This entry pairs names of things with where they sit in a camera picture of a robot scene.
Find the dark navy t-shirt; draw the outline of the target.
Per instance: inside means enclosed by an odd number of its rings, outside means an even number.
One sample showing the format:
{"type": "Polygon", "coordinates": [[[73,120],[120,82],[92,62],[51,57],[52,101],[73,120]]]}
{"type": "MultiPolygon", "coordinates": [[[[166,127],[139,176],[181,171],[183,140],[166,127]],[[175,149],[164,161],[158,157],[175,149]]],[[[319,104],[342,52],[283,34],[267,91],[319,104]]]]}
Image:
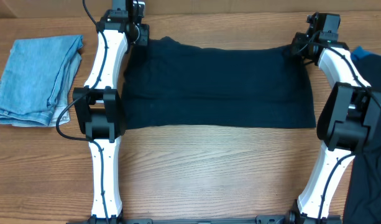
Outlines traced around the dark navy t-shirt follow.
{"type": "Polygon", "coordinates": [[[132,49],[124,78],[122,103],[129,129],[316,126],[308,73],[287,45],[223,50],[164,37],[132,49]]]}

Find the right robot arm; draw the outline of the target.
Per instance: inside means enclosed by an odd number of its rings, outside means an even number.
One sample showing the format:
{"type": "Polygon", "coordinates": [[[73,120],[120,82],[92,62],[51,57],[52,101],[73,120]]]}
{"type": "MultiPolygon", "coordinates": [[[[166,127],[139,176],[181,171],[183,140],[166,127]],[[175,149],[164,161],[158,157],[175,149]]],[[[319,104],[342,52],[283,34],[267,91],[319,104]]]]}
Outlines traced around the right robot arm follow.
{"type": "Polygon", "coordinates": [[[316,133],[321,140],[309,181],[282,223],[341,223],[329,206],[349,163],[372,141],[381,115],[381,92],[373,91],[338,40],[338,14],[309,15],[305,33],[296,33],[293,55],[311,60],[326,75],[332,89],[320,114],[316,133]]]}

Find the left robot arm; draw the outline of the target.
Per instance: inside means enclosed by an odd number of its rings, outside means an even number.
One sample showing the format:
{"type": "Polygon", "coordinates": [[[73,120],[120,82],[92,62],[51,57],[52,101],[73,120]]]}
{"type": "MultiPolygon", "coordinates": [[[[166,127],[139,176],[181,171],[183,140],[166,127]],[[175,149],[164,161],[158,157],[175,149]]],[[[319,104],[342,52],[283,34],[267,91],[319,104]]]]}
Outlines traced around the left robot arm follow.
{"type": "Polygon", "coordinates": [[[122,223],[119,193],[119,148],[126,130],[119,96],[122,63],[132,45],[145,47],[149,26],[143,1],[113,1],[96,23],[98,48],[82,88],[74,88],[73,104],[80,131],[93,161],[93,206],[88,223],[122,223]]]}

